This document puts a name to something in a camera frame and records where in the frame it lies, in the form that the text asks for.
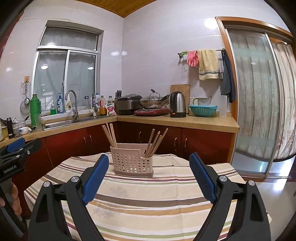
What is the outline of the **person's left hand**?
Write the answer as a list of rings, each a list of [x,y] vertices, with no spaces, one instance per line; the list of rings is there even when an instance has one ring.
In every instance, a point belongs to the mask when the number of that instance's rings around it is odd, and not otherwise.
[[[20,205],[20,199],[18,197],[18,189],[16,185],[11,181],[11,179],[9,179],[1,184],[1,188],[4,191],[7,200],[10,202],[15,215],[20,216],[22,213],[22,208]]]

